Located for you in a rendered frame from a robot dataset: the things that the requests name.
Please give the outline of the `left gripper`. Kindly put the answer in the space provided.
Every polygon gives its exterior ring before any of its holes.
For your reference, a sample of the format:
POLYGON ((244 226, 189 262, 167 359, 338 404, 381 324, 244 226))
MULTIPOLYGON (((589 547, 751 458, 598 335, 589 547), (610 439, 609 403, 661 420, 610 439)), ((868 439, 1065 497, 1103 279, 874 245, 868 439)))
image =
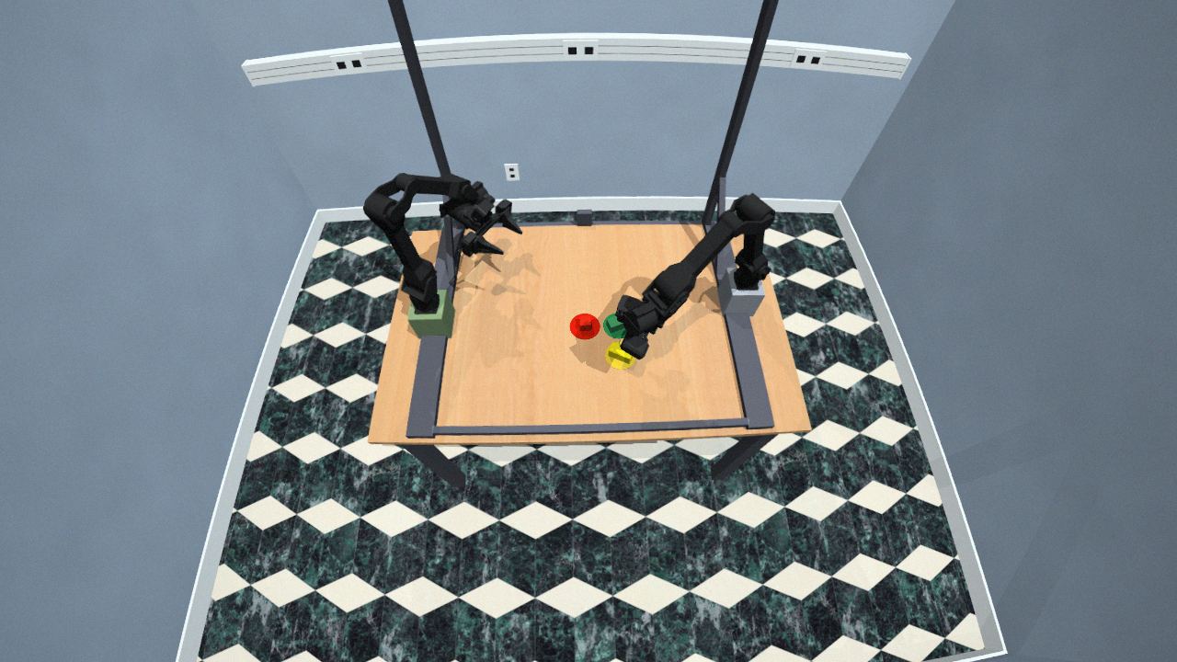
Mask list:
POLYGON ((641 360, 641 358, 646 355, 650 347, 647 335, 654 335, 657 327, 663 327, 664 324, 665 323, 658 323, 658 325, 649 327, 649 330, 643 332, 643 335, 638 335, 636 337, 626 332, 621 342, 623 352, 634 356, 637 360, 641 360))

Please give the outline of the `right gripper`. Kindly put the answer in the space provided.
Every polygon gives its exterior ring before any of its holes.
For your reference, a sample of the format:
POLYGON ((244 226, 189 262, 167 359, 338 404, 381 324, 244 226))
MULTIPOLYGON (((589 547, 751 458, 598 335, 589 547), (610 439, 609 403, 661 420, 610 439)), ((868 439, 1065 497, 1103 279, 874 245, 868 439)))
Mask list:
POLYGON ((511 217, 511 207, 512 207, 512 201, 508 200, 499 201, 499 204, 496 206, 496 216, 492 217, 486 216, 483 219, 483 221, 476 221, 476 223, 483 223, 483 226, 480 226, 480 229, 476 227, 473 223, 468 221, 468 217, 466 216, 468 212, 474 213, 476 205, 468 205, 467 207, 465 207, 465 210, 463 210, 463 214, 460 214, 460 223, 465 225, 466 230, 471 229, 473 231, 468 232, 468 234, 463 238, 463 253, 468 256, 468 258, 471 254, 476 253, 503 254, 504 253, 503 250, 497 249, 496 245, 486 241, 486 239, 483 236, 486 234, 488 229, 496 225, 496 221, 503 223, 503 227, 517 232, 517 234, 523 234, 523 230, 519 229, 518 224, 513 221, 511 217))

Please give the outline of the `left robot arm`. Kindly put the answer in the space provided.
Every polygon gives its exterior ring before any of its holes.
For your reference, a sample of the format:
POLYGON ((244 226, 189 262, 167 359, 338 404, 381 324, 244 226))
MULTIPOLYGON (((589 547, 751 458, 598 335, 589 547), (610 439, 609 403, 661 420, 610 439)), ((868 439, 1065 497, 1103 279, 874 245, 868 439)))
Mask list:
POLYGON ((757 291, 758 282, 769 277, 769 258, 762 253, 765 230, 776 219, 774 208, 760 200, 754 193, 744 194, 733 200, 732 207, 719 216, 707 234, 694 245, 694 249, 680 263, 663 269, 659 276, 650 282, 641 296, 645 302, 632 296, 621 296, 616 311, 618 322, 623 323, 629 335, 643 335, 649 327, 669 320, 694 289, 694 280, 709 267, 710 262, 724 250, 733 237, 744 236, 743 250, 734 257, 739 266, 733 272, 733 280, 739 291, 757 291), (733 214, 736 211, 737 216, 733 214), (774 217, 773 217, 774 216, 774 217), (754 236, 745 236, 754 234, 754 236), (744 271, 743 271, 744 269, 744 271), (756 279, 757 277, 757 279, 756 279), (660 294, 656 296, 656 289, 660 294), (660 299, 659 299, 659 298, 660 299), (665 298, 665 299, 664 299, 665 298), (663 299, 663 302, 661 302, 663 299), (670 307, 671 306, 671 307, 670 307))

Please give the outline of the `black metal support frame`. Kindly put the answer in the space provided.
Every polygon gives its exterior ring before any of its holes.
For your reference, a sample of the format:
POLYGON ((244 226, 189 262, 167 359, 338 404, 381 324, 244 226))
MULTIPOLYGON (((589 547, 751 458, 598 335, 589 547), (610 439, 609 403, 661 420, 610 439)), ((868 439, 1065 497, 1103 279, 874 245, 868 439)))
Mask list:
MULTIPOLYGON (((742 84, 738 90, 738 97, 734 102, 734 108, 732 117, 730 119, 730 126, 726 132, 725 143, 722 148, 722 155, 717 165, 717 171, 714 171, 714 181, 712 181, 712 187, 709 194, 709 201, 703 210, 701 224, 710 225, 712 221, 712 216, 714 216, 714 207, 717 207, 717 221, 719 216, 725 212, 725 180, 726 172, 731 163, 731 155, 733 154, 734 145, 738 140, 738 134, 742 127, 742 121, 745 113, 747 113, 749 98, 751 97, 751 91, 754 86, 754 79, 757 77, 758 69, 760 69, 762 52, 765 49, 766 42, 769 42, 769 33, 771 29, 771 24, 773 21, 777 5, 779 0, 762 0, 760 20, 758 20, 757 27, 754 29, 753 41, 751 44, 751 51, 749 51, 747 67, 745 67, 742 84)), ((411 29, 408 29, 408 18, 406 15, 406 9, 403 0, 388 0, 390 9, 392 16, 394 16, 395 32, 398 32, 398 38, 401 44, 403 54, 406 59, 408 68, 408 78, 413 86, 415 87, 417 104, 419 105, 424 119, 426 130, 428 130, 430 147, 432 147, 435 155, 435 163, 439 168, 439 176, 448 176, 451 170, 447 164, 447 155, 444 151, 444 145, 441 137, 439 135, 438 125, 435 123, 435 115, 428 99, 428 87, 426 86, 425 79, 423 77, 423 69, 419 60, 417 59, 415 41, 411 29)), ((454 259, 454 246, 453 246, 453 231, 452 231, 452 217, 444 216, 444 227, 445 227, 445 241, 446 241, 446 253, 447 253, 447 278, 448 280, 454 280, 455 278, 455 259, 454 259)), ((717 269, 717 274, 723 274, 724 266, 724 250, 714 257, 714 269, 717 269)))

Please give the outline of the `red circle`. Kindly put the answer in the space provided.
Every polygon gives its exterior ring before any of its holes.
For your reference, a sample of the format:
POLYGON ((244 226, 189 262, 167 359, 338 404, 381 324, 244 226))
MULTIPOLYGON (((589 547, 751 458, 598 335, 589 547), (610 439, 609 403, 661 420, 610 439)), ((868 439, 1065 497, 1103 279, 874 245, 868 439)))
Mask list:
POLYGON ((579 339, 592 339, 592 337, 600 333, 600 320, 593 317, 593 315, 591 315, 591 331, 580 331, 579 317, 583 317, 583 315, 577 315, 570 323, 571 335, 576 335, 579 339))

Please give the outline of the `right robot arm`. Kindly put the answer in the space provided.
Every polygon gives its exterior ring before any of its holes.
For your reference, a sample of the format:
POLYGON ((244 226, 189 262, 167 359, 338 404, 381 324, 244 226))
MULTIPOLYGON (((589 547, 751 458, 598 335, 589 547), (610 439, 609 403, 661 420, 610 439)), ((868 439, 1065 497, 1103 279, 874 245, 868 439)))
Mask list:
POLYGON ((492 216, 492 212, 488 211, 496 207, 496 198, 488 194, 483 183, 476 181, 472 186, 468 184, 471 184, 470 180, 458 176, 426 177, 401 173, 401 176, 395 176, 394 180, 378 186, 364 201, 364 213, 370 217, 370 221, 377 223, 377 226, 383 229, 404 265, 401 272, 405 279, 401 282, 401 291, 406 292, 408 299, 415 305, 415 315, 437 313, 439 294, 437 294, 435 273, 438 271, 432 263, 417 254, 415 245, 408 239, 408 233, 404 227, 405 214, 408 212, 415 194, 446 194, 452 197, 452 200, 439 204, 440 217, 451 216, 455 221, 460 221, 463 210, 472 204, 476 205, 474 213, 468 212, 466 216, 468 221, 480 229, 483 223, 476 221, 483 221, 485 216, 492 216), (388 198, 399 191, 404 191, 399 201, 388 198))

